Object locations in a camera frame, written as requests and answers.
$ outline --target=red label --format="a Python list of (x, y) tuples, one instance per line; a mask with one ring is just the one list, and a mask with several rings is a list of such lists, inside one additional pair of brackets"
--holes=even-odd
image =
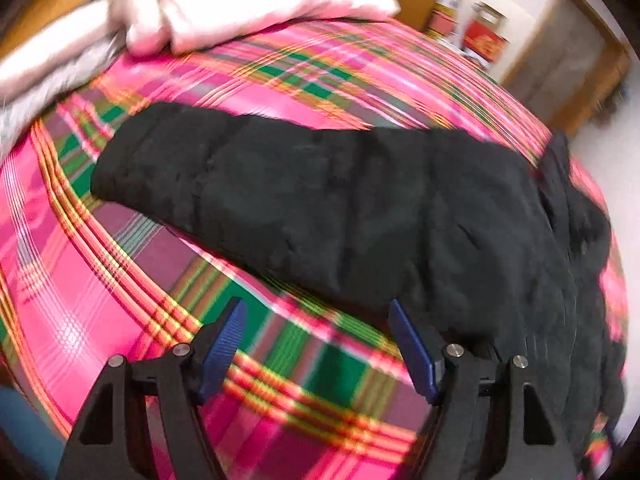
[(504, 38), (498, 36), (487, 26), (476, 21), (466, 28), (463, 45), (482, 56), (490, 63), (495, 62), (504, 46), (509, 43)]

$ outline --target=white wall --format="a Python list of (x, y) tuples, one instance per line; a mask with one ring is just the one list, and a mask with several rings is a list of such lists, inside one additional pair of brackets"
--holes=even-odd
[[(543, 19), (553, 0), (507, 0), (513, 5), (505, 10), (495, 8), (505, 15), (516, 16), (521, 23), (523, 13), (535, 22)], [(605, 20), (609, 28), (623, 39), (624, 34), (601, 0), (587, 0)], [(532, 30), (529, 25), (520, 31), (510, 29), (514, 44), (522, 44), (522, 36)], [(509, 52), (516, 59), (517, 52)], [(599, 128), (585, 126), (572, 142), (572, 152), (580, 158), (602, 188), (607, 199), (609, 213), (620, 245), (625, 269), (629, 300), (629, 340), (626, 376), (628, 391), (625, 413), (616, 428), (620, 438), (625, 438), (640, 415), (640, 61), (632, 59), (629, 80), (629, 100), (613, 117), (611, 124)]]

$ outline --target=blue gripper pad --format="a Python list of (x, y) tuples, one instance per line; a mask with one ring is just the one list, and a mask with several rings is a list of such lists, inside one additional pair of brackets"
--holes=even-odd
[(415, 391), (430, 404), (439, 404), (442, 400), (440, 383), (444, 374), (444, 341), (432, 327), (423, 330), (421, 337), (398, 300), (393, 300), (389, 306), (388, 323)]
[(202, 403), (219, 392), (236, 350), (242, 342), (247, 315), (246, 303), (239, 300), (220, 329), (218, 338), (211, 345), (203, 362), (202, 385), (198, 391)]

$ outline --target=black sleeve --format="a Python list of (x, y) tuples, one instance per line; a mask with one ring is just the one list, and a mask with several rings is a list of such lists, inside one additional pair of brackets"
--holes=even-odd
[(158, 103), (116, 132), (91, 189), (253, 272), (384, 311), (416, 247), (425, 137)]

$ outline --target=green stripe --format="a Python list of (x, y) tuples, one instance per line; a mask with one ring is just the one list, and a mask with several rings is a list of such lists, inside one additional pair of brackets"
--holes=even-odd
[(286, 84), (295, 86), (297, 88), (300, 88), (305, 83), (304, 79), (302, 79), (299, 75), (295, 75), (295, 74), (287, 74), (284, 78), (282, 78), (282, 80)]
[(82, 174), (86, 170), (90, 170), (94, 166), (89, 157), (85, 156), (84, 153), (82, 155), (79, 155), (77, 157), (77, 160), (81, 162), (81, 164), (78, 164), (78, 166), (72, 172), (67, 173), (63, 168), (63, 173), (65, 173), (66, 179), (72, 184), (79, 176), (82, 176)]
[(299, 52), (291, 52), (287, 57), (291, 57), (293, 59), (297, 59), (298, 61), (308, 61), (309, 56), (305, 56), (304, 54), (300, 54)]
[(120, 108), (118, 105), (111, 105), (111, 107), (107, 108), (103, 112), (98, 112), (100, 114), (100, 118), (105, 123), (111, 123), (117, 118), (119, 118), (122, 114), (126, 114), (124, 108)]
[(318, 397), (350, 408), (353, 394), (366, 369), (363, 362), (333, 345), (327, 345), (304, 387)]
[(284, 72), (284, 70), (280, 70), (279, 68), (270, 65), (263, 65), (258, 69), (258, 71), (273, 77), (279, 76)]
[(178, 290), (177, 292), (174, 292), (174, 300), (177, 301), (177, 303), (181, 303), (182, 300), (184, 299), (184, 297), (187, 295), (187, 292), (189, 291), (189, 289), (193, 286), (193, 282), (195, 282), (198, 279), (198, 276), (200, 276), (200, 274), (202, 273), (202, 271), (204, 269), (206, 269), (207, 267), (209, 267), (209, 264), (207, 263), (206, 260), (204, 260), (203, 258), (197, 256), (197, 258), (199, 259), (200, 263), (198, 264), (198, 267), (196, 267), (192, 272), (191, 272), (191, 276), (187, 279), (187, 282), (184, 284), (183, 288), (181, 288), (180, 290)]
[[(301, 290), (300, 288), (269, 278), (268, 276), (263, 276), (262, 280), (269, 284), (271, 290), (276, 290), (278, 293), (284, 291), (292, 295), (298, 300), (300, 306), (312, 316), (324, 317), (328, 310), (323, 301), (318, 300), (318, 298), (313, 297), (313, 295)], [(353, 335), (374, 348), (379, 348), (382, 341), (385, 339), (385, 336), (371, 325), (368, 325), (356, 317), (349, 316), (343, 312), (338, 314), (334, 323), (341, 330), (344, 330), (346, 333)]]
[(304, 85), (303, 89), (306, 93), (315, 95), (316, 97), (319, 97), (321, 99), (327, 99), (331, 95), (331, 92), (329, 90), (318, 86), (316, 83), (309, 83), (307, 85)]
[(195, 296), (193, 297), (193, 301), (191, 301), (189, 304), (185, 305), (184, 307), (189, 312), (192, 312), (195, 309), (195, 307), (197, 306), (197, 304), (200, 302), (202, 297), (207, 293), (207, 291), (209, 290), (209, 287), (211, 287), (218, 279), (220, 279), (220, 276), (224, 276), (224, 275), (219, 270), (217, 270), (215, 267), (211, 267), (210, 275), (207, 276), (207, 279), (204, 281), (202, 286), (200, 286), (198, 288)]
[(340, 79), (344, 79), (345, 81), (348, 81), (353, 77), (353, 75), (351, 75), (350, 73), (345, 72), (344, 70), (340, 70), (339, 68), (332, 68), (329, 70), (329, 72), (331, 72), (333, 75), (338, 76)]
[(67, 160), (60, 160), (62, 171), (65, 173), (67, 179), (73, 180), (74, 173), (82, 173), (81, 169), (86, 164), (87, 160), (88, 157), (79, 148), (77, 151), (73, 152), (72, 155), (67, 158)]
[(58, 152), (58, 160), (63, 160), (69, 153), (76, 150), (80, 150), (80, 142), (75, 135), (69, 134)]
[(94, 166), (95, 164), (91, 164), (71, 183), (71, 187), (76, 192), (76, 195), (84, 196), (85, 193), (89, 193), (91, 187), (91, 174), (94, 172)]
[(7, 334), (9, 331), (6, 329), (4, 322), (0, 319), (0, 341), (2, 342), (2, 348), (6, 348), (9, 344)]
[(309, 338), (308, 332), (287, 321), (264, 365), (283, 377), (289, 377)]

